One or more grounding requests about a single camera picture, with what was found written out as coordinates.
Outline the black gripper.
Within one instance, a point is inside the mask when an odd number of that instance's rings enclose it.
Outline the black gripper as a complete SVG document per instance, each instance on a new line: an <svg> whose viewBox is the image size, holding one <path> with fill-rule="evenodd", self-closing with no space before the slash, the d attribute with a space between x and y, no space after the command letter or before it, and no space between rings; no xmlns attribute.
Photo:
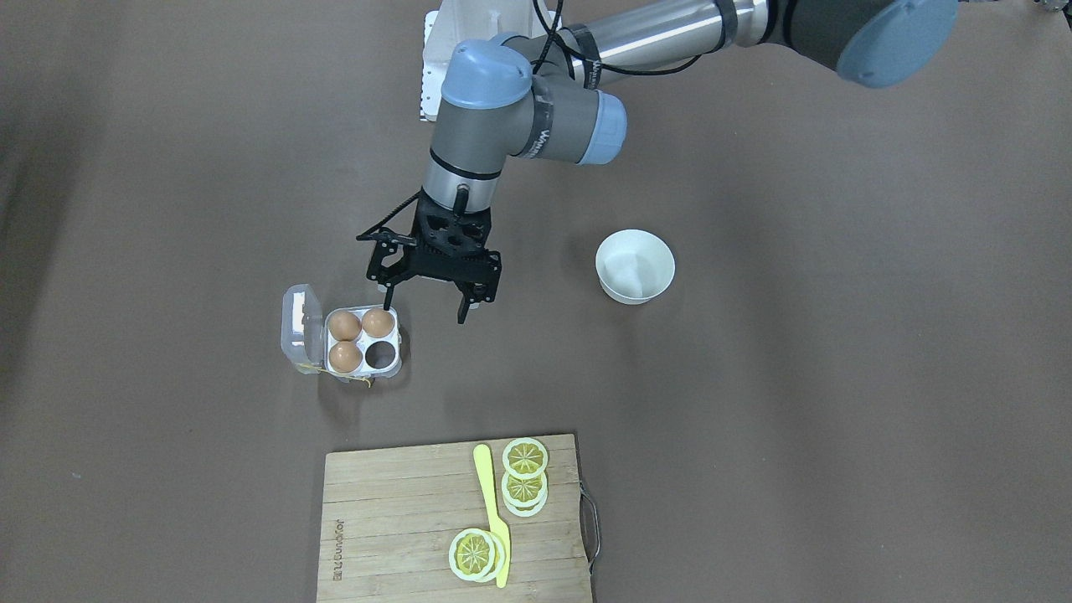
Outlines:
<svg viewBox="0 0 1072 603"><path fill-rule="evenodd" d="M390 312L394 286L414 277L450 282L461 292L459 325L466 323L472 305L495 302L503 265L498 252L487 248L492 214L468 214L468 201L467 191L456 191L455 201L444 207L419 191L358 236L374 244L367 278L382 286L384 312ZM386 226L412 204L416 209L408 234Z"/></svg>

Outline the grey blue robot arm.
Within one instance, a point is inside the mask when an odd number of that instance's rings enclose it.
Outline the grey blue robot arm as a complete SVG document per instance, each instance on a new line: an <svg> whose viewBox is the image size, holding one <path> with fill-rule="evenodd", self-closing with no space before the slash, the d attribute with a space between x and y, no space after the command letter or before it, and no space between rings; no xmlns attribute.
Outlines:
<svg viewBox="0 0 1072 603"><path fill-rule="evenodd" d="M726 47L777 44L881 89L907 80L946 44L955 1L658 1L596 23L560 26L537 1L541 34L456 42L440 87L425 183L410 198L412 229L385 222L368 278L385 291L414 277L461 293L458 322L497 296L502 261L487 248L498 176L510 157L602 165L621 151L624 104L606 80L684 71Z"/></svg>

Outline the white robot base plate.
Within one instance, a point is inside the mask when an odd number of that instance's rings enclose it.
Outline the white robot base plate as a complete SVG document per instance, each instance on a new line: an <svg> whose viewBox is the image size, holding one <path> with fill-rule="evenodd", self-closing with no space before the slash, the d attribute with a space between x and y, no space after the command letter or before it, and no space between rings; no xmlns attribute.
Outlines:
<svg viewBox="0 0 1072 603"><path fill-rule="evenodd" d="M419 95L419 117L426 122L440 118L441 87L455 47L466 39L492 39L501 34L544 35L544 26L559 16L555 1L443 1L425 16L425 52Z"/></svg>

